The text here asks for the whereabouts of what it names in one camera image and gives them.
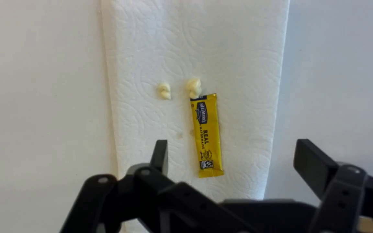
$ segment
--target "white table surface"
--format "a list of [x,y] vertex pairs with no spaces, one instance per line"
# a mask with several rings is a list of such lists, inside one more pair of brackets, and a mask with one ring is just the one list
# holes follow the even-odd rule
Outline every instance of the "white table surface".
[[293,170],[301,138],[373,175],[373,2],[292,2],[267,199],[318,202]]
[[116,173],[99,0],[0,0],[0,232],[59,232]]

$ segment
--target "small food crumb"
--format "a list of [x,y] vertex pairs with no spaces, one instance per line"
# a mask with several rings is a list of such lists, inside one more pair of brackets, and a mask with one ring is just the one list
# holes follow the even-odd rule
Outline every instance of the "small food crumb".
[[171,100],[171,86],[169,83],[160,83],[157,86],[160,99]]
[[201,79],[199,77],[192,77],[187,83],[187,90],[191,99],[199,99],[202,94]]

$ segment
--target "white background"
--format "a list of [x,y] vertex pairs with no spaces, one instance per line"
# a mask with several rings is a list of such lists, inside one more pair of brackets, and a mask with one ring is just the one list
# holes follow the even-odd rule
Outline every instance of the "white background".
[[99,0],[0,0],[0,232],[59,232],[116,173]]
[[373,175],[373,2],[292,2],[267,199],[316,204],[293,170],[301,138]]

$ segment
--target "yellow packet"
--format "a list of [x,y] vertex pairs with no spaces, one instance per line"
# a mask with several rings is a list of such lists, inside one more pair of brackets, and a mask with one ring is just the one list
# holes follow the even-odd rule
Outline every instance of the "yellow packet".
[[200,178],[224,175],[217,95],[191,100]]

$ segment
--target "white paper towel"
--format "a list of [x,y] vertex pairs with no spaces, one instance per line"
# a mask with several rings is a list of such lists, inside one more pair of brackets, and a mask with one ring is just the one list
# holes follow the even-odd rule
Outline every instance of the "white paper towel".
[[[263,199],[288,0],[103,0],[118,173],[169,140],[170,173],[215,199]],[[199,179],[187,81],[218,94],[226,175]],[[169,82],[173,100],[156,86]]]

